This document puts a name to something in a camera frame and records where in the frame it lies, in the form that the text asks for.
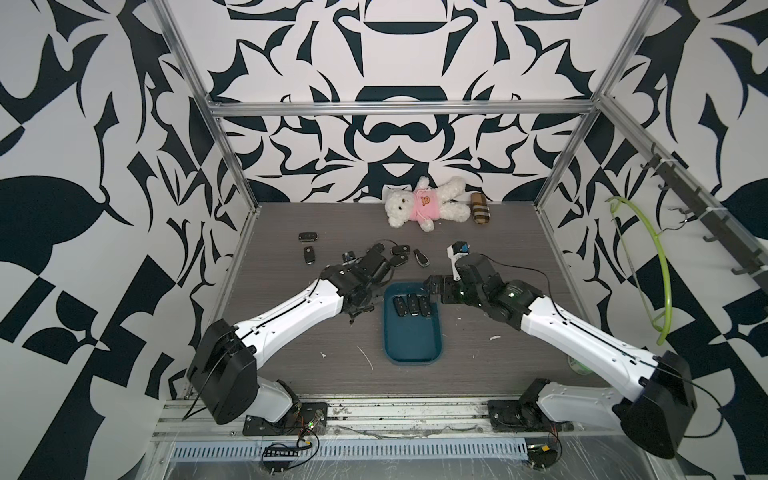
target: black motor housing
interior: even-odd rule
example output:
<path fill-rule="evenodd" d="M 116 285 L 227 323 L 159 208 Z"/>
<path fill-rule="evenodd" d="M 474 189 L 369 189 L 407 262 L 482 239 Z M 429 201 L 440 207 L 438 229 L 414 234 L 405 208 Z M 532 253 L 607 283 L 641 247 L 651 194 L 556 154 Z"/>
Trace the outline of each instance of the black motor housing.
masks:
<path fill-rule="evenodd" d="M 259 392 L 253 353 L 223 319 L 212 323 L 187 369 L 187 379 L 218 425 L 245 412 Z"/>

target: wood grain surface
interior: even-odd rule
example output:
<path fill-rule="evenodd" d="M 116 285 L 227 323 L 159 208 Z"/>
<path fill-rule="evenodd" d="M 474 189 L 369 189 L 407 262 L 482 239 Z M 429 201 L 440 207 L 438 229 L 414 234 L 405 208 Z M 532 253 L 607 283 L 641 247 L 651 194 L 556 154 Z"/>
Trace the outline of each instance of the wood grain surface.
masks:
<path fill-rule="evenodd" d="M 415 222 L 391 228 L 381 204 L 264 204 L 225 319 L 236 323 L 274 307 L 317 278 L 326 265 L 341 263 L 343 252 L 354 250 L 361 256 L 382 238 L 407 243 L 429 258 L 429 267 L 421 268 L 411 255 L 406 265 L 396 269 L 393 282 L 450 274 L 446 248 L 464 240 L 472 252 L 545 271 L 555 300 L 576 312 L 533 206 L 511 203 L 490 208 L 491 222 L 486 225 L 438 220 L 435 230 L 425 233 Z M 316 254 L 313 265 L 303 261 L 306 243 L 298 241 L 303 231 L 319 235 L 310 243 Z M 496 268 L 507 281 L 519 278 L 547 291 L 539 273 Z M 377 307 L 357 317 L 353 325 L 346 314 L 340 314 L 314 326 L 259 365 L 259 374 L 282 379 L 305 395 L 512 395 L 523 392 L 538 377 L 570 385 L 605 385 L 594 374 L 573 373 L 564 353 L 489 319 L 480 309 L 441 305 L 439 315 L 443 353 L 432 365 L 396 366 L 389 361 L 383 349 L 382 309 Z"/>

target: pink shirt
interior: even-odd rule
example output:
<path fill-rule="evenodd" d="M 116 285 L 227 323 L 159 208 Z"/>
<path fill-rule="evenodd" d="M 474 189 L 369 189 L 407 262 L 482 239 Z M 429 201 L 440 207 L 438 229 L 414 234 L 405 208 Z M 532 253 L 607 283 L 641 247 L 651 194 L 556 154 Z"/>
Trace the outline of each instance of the pink shirt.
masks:
<path fill-rule="evenodd" d="M 437 220 L 440 218 L 440 202 L 437 200 L 437 190 L 421 189 L 413 192 L 413 211 L 411 211 L 411 220 L 419 221 L 424 219 Z"/>

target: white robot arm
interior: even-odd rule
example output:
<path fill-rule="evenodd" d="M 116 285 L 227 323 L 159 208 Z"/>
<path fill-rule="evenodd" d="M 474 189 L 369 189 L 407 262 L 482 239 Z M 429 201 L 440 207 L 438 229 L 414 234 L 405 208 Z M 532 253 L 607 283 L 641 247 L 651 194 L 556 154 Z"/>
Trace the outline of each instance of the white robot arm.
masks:
<path fill-rule="evenodd" d="M 357 263 L 327 267 L 305 290 L 268 312 L 234 327 L 223 320 L 209 327 L 187 378 L 218 423 L 243 413 L 274 423 L 288 414 L 297 404 L 295 395 L 284 383 L 258 377 L 257 367 L 325 319 L 341 312 L 354 319 L 372 310 L 376 290 L 391 268 L 382 250 L 371 249 Z M 612 386 L 562 386 L 536 379 L 519 401 L 489 402 L 494 427 L 548 429 L 559 422 L 583 422 L 624 430 L 650 453 L 674 457 L 696 408 L 683 359 L 671 352 L 658 357 L 622 342 L 525 282 L 503 282 L 481 254 L 466 248 L 454 253 L 461 255 L 452 255 L 449 247 L 454 275 L 424 282 L 433 303 L 478 307 L 567 353 Z"/>

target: teddy bear leg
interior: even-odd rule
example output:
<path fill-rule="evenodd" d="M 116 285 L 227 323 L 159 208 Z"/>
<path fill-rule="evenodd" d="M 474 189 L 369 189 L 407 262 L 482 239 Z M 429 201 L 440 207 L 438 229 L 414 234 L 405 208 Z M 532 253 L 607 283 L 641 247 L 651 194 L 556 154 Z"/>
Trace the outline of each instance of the teddy bear leg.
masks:
<path fill-rule="evenodd" d="M 437 198 L 441 204 L 452 200 L 464 193 L 467 182 L 461 177 L 453 177 L 449 182 L 437 188 Z"/>
<path fill-rule="evenodd" d="M 449 202 L 440 205 L 440 218 L 445 218 L 446 220 L 465 222 L 471 213 L 472 211 L 469 209 L 469 205 L 459 204 L 457 202 Z"/>
<path fill-rule="evenodd" d="M 435 229 L 435 222 L 433 222 L 432 219 L 427 218 L 426 220 L 420 221 L 419 226 L 425 232 L 431 232 Z"/>

